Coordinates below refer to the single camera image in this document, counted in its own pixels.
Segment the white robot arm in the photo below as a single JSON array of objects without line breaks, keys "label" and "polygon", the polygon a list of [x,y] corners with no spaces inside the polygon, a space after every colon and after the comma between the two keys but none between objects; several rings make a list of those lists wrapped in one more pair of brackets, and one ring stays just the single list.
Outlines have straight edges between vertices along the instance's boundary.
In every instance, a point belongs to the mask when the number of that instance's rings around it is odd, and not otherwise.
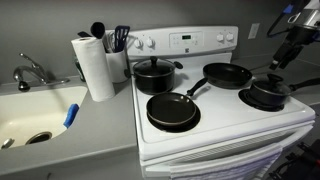
[{"label": "white robot arm", "polygon": [[[285,15],[290,15],[287,20],[290,26],[273,33],[272,30]],[[286,33],[286,37],[273,56],[273,61],[269,66],[272,70],[284,69],[306,45],[319,41],[320,0],[292,0],[270,26],[267,36],[272,38],[282,33]]]}]

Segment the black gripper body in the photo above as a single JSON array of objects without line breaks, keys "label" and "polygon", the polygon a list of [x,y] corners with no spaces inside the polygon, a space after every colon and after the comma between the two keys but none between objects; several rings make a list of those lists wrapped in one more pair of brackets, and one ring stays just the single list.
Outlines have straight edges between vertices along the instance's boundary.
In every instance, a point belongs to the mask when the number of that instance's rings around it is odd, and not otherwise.
[{"label": "black gripper body", "polygon": [[294,26],[287,34],[285,41],[281,46],[298,47],[309,45],[315,42],[319,37],[319,30],[317,28],[310,28],[306,26]]}]

